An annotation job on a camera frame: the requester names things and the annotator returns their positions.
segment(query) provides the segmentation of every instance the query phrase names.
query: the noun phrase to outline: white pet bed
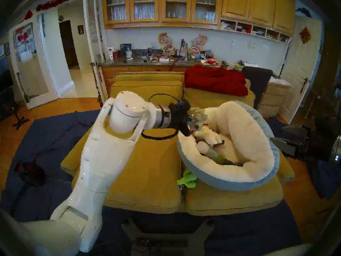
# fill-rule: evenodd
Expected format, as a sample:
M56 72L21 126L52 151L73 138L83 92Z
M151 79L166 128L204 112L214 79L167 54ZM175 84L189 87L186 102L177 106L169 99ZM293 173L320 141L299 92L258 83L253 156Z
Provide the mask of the white pet bed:
M224 145L216 151L243 167L219 165L199 153L195 138L178 135L178 149L185 165L207 184L225 190L248 190L271 180L279 167L279 150L269 138L272 131L257 110L230 101L205 109L210 129L220 130Z

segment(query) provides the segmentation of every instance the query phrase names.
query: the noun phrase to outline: red blanket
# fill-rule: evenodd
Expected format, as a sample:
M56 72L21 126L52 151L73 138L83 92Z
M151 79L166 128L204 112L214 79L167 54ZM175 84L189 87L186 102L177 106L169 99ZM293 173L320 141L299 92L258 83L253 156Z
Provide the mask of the red blanket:
M223 93L236 96L248 95L243 73L224 68L207 68L195 65L185 71L185 88Z

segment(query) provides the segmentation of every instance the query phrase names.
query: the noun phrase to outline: picture frame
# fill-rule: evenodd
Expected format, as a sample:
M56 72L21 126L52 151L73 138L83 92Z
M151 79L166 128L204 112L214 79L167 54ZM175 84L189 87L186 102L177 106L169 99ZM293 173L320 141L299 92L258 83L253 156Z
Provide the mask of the picture frame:
M80 35L84 34L84 27L82 25L77 26L77 28L78 28L78 34Z
M5 44L0 45L0 57L5 55Z
M10 43L7 42L5 44L5 55L8 56L10 54Z

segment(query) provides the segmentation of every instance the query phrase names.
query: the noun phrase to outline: yellow couch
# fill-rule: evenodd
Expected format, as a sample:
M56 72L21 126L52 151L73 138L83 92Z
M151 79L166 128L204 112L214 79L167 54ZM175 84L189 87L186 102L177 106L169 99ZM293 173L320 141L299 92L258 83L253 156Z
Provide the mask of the yellow couch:
M244 97L210 93L183 87L184 74L176 72L118 73L111 86L111 97L130 90L147 100L154 93L168 93L189 101L192 107L216 107L224 102L239 100L253 107L255 95ZM154 104L174 102L168 96L155 96ZM88 131L61 163L61 168L77 181L80 157L89 135ZM147 130L146 135L163 137L172 129ZM149 213L188 212L192 215L226 215L273 207L283 199L281 183L294 177L294 172L281 153L277 177L248 191L226 191L198 180L197 187L181 191L176 180L181 177L181 159L177 138L163 141L140 137L125 169L111 186L105 201L110 207Z

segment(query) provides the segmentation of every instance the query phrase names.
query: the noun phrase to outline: baseboard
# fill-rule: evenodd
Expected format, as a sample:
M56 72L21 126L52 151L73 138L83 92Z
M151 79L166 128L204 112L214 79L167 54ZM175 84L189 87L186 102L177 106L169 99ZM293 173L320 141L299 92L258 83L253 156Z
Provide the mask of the baseboard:
M74 85L75 85L75 83L73 81L70 81L68 84L66 84L63 87L61 87L60 89L58 89L57 90L58 98L62 95L63 92L65 92L67 89L71 88Z

